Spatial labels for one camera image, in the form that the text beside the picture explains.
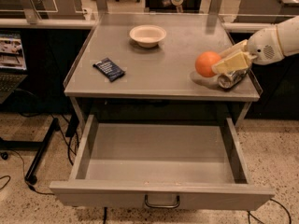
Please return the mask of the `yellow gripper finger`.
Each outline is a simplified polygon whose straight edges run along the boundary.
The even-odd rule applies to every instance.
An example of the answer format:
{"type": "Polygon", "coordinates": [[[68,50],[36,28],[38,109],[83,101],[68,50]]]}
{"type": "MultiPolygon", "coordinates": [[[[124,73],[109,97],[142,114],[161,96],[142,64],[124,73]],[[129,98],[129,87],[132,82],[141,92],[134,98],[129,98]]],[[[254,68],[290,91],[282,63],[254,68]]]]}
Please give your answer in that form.
{"type": "Polygon", "coordinates": [[[250,68],[255,58],[256,56],[249,52],[238,51],[213,64],[211,69],[215,74],[244,70],[250,68]]]}
{"type": "Polygon", "coordinates": [[[226,58],[226,57],[232,55],[234,52],[239,52],[239,51],[245,52],[247,50],[247,44],[248,44],[248,40],[244,39],[244,40],[234,44],[230,48],[225,49],[224,51],[220,52],[219,55],[222,58],[226,58]]]}

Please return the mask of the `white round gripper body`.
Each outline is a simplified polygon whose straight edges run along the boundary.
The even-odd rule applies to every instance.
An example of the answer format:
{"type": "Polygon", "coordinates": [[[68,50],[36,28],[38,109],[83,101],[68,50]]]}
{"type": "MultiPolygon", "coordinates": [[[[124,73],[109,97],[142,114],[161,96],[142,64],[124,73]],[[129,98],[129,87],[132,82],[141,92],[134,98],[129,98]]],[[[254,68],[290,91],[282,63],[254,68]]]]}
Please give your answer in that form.
{"type": "Polygon", "coordinates": [[[276,26],[264,28],[253,34],[248,40],[247,48],[249,54],[254,57],[253,62],[258,65],[276,63],[284,58],[276,26]]]}

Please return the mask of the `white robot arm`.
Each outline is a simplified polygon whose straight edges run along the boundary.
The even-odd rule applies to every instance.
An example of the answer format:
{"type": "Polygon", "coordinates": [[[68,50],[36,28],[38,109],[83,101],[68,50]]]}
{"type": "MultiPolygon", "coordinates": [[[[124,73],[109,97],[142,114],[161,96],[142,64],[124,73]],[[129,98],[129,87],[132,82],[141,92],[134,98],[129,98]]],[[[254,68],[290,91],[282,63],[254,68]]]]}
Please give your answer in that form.
{"type": "Polygon", "coordinates": [[[245,70],[253,63],[268,65],[299,53],[299,17],[273,24],[220,53],[211,66],[215,74],[245,70]]]}

